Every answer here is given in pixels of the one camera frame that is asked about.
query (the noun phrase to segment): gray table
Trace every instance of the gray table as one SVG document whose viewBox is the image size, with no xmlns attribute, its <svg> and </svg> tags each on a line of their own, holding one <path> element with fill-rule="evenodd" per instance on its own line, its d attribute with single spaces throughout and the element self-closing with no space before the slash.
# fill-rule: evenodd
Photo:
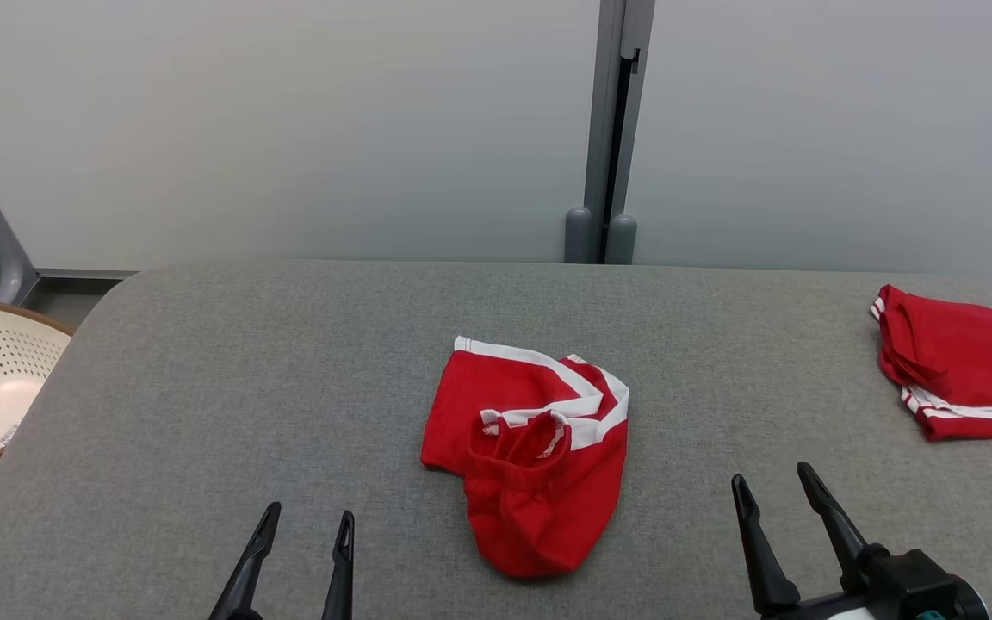
<svg viewBox="0 0 992 620">
<path fill-rule="evenodd" d="M 992 441 L 929 444 L 875 364 L 905 275 L 559 264 L 204 263 L 115 288 L 0 464 L 0 619 L 204 617 L 265 504 L 257 604 L 319 617 L 344 507 L 356 617 L 754 617 L 729 476 L 744 472 L 803 596 L 838 570 L 795 476 L 865 536 L 920 546 L 992 607 Z M 579 353 L 630 385 L 617 513 L 571 576 L 476 553 L 461 482 L 420 466 L 457 334 Z"/>
</svg>

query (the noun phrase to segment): white stripe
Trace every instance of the white stripe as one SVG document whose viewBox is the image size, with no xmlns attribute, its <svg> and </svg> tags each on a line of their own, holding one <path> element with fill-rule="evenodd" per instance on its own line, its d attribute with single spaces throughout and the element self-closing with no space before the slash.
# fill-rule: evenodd
<svg viewBox="0 0 992 620">
<path fill-rule="evenodd" d="M 579 394 L 579 398 L 571 400 L 557 400 L 555 403 L 547 404 L 538 409 L 509 409 L 507 412 L 496 412 L 495 409 L 485 409 L 480 412 L 481 420 L 484 420 L 484 432 L 488 435 L 497 435 L 499 425 L 494 424 L 496 417 L 501 417 L 508 426 L 524 426 L 535 416 L 543 412 L 554 412 L 567 421 L 568 427 L 572 429 L 572 439 L 570 441 L 571 450 L 580 450 L 587 446 L 593 446 L 599 441 L 603 441 L 607 431 L 617 427 L 626 420 L 627 406 L 629 405 L 629 388 L 622 381 L 619 381 L 607 370 L 599 369 L 603 373 L 604 380 L 607 381 L 607 388 L 611 390 L 617 404 L 603 416 L 602 420 L 586 418 L 599 412 L 599 406 L 603 403 L 603 393 L 599 392 L 594 385 L 586 378 L 576 373 L 575 370 L 554 360 L 550 356 L 544 356 L 536 350 L 517 349 L 515 346 L 504 346 L 501 344 L 488 344 L 472 340 L 472 338 L 457 337 L 454 340 L 454 349 L 465 350 L 468 353 L 476 353 L 479 356 L 499 357 L 503 360 L 513 360 L 527 362 L 539 366 L 546 366 L 552 369 L 569 388 Z M 587 364 L 579 356 L 569 356 L 568 360 Z"/>
<path fill-rule="evenodd" d="M 883 301 L 882 297 L 875 298 L 875 302 L 871 304 L 870 310 L 871 316 L 878 321 L 878 315 L 886 313 L 886 302 Z"/>
<path fill-rule="evenodd" d="M 934 395 L 920 385 L 902 388 L 902 401 L 913 412 L 924 412 L 930 419 L 988 419 L 992 420 L 992 406 L 968 407 L 953 405 Z"/>
<path fill-rule="evenodd" d="M 550 413 L 550 415 L 554 416 L 554 439 L 550 439 L 549 446 L 542 451 L 541 455 L 538 455 L 539 459 L 544 459 L 546 456 L 554 454 L 554 448 L 558 444 L 558 441 L 564 437 L 564 427 L 568 426 L 568 420 L 561 413 Z"/>
</svg>

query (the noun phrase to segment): white wall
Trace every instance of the white wall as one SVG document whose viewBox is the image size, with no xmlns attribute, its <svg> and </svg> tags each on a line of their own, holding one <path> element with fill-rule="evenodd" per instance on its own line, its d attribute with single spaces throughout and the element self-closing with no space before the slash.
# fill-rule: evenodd
<svg viewBox="0 0 992 620">
<path fill-rule="evenodd" d="M 38 268 L 559 260 L 598 3 L 0 0 L 0 207 Z"/>
<path fill-rule="evenodd" d="M 659 1 L 635 263 L 992 277 L 992 1 Z"/>
</svg>

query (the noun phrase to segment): folded red shirt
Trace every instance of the folded red shirt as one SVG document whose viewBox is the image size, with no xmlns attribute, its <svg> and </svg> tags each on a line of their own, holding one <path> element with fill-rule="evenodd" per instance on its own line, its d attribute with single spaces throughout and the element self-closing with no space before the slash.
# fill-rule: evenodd
<svg viewBox="0 0 992 620">
<path fill-rule="evenodd" d="M 992 438 L 992 310 L 879 291 L 878 365 L 929 441 Z"/>
<path fill-rule="evenodd" d="M 477 549 L 513 577 L 577 568 L 618 502 L 629 389 L 576 356 L 458 338 L 420 460 L 464 476 Z"/>
<path fill-rule="evenodd" d="M 921 385 L 958 405 L 992 406 L 992 309 L 879 291 L 879 366 L 891 381 Z"/>
</svg>

